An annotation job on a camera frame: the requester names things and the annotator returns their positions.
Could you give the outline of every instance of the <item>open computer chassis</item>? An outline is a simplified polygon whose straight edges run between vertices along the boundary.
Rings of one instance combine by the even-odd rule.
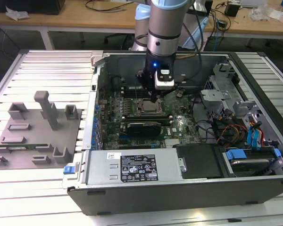
[[[126,148],[127,142],[131,142],[126,140],[126,136],[128,133],[133,136],[138,129],[130,128],[132,125],[128,128],[129,123],[121,125],[129,115],[127,111],[132,110],[131,106],[139,106],[131,115],[134,117],[165,111],[161,103],[152,105],[147,103],[145,97],[138,97],[136,89],[139,84],[134,75],[143,67],[145,53],[93,52],[95,72],[84,129],[83,155],[81,161],[67,165],[68,171],[63,179],[63,187],[67,188],[68,194],[84,214],[257,204],[283,193],[283,108],[275,107],[277,101],[283,101],[283,74],[263,54],[205,53],[202,58],[201,72],[193,80],[182,83],[173,95],[178,99],[182,98],[182,94],[191,97],[184,104],[178,104],[179,109],[187,111],[184,114],[193,115],[191,122],[182,128],[187,131],[188,127],[190,135],[178,133],[179,128],[173,125],[182,118],[176,116],[172,120],[174,130],[152,129],[150,133],[163,137],[157,139],[157,143],[151,141],[133,149],[133,145]],[[198,66],[196,57],[176,61],[175,79],[191,76]],[[270,77],[276,85],[267,88],[265,85],[269,79],[266,78]],[[122,98],[123,95],[131,95],[130,87],[134,87],[133,96],[129,97],[132,103],[129,99],[125,105]],[[107,92],[103,90],[110,90],[111,97],[105,96]],[[112,107],[110,99],[116,98],[118,94],[115,93],[121,94],[117,99],[119,104],[114,106],[116,112],[113,115],[109,112],[108,115],[102,109]],[[106,117],[106,120],[99,120],[100,117]],[[217,139],[217,144],[214,139],[206,144],[201,142],[207,133],[201,130],[198,133],[197,129],[205,127],[208,121],[211,124],[220,119],[234,120],[234,123],[246,127],[245,134],[252,128],[259,130],[256,136],[259,133],[262,138],[264,133],[264,137],[249,143],[249,137],[245,135],[241,144],[231,147],[224,145],[222,140],[225,136],[218,133],[218,125],[215,125],[217,129],[212,128],[213,135],[219,136],[221,142],[220,139]],[[120,122],[115,132],[115,143],[117,138],[122,137],[121,144],[114,145],[111,141],[107,144],[107,134],[103,135],[102,131],[111,126],[103,129],[99,124],[106,121]],[[254,134],[250,135],[250,139],[255,140]],[[153,163],[149,167],[152,174],[147,176],[147,180],[142,180],[141,172],[138,178],[133,179],[131,173],[145,167],[147,161]],[[127,172],[126,167],[133,167],[132,171]]]

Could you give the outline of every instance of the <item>table leg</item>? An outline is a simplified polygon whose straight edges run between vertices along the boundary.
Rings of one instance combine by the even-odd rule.
[[[53,41],[49,35],[49,32],[44,29],[44,30],[41,30],[40,33],[41,33],[46,50],[54,50],[55,47],[53,45]]]
[[[81,43],[85,42],[85,35],[84,32],[80,32]]]
[[[245,44],[246,47],[250,47],[251,43],[253,42],[254,39],[249,39],[247,43]]]

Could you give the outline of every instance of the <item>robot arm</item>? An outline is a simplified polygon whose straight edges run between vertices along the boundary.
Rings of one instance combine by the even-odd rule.
[[[152,0],[146,65],[136,76],[151,100],[174,89],[173,66],[185,13],[192,0]]]

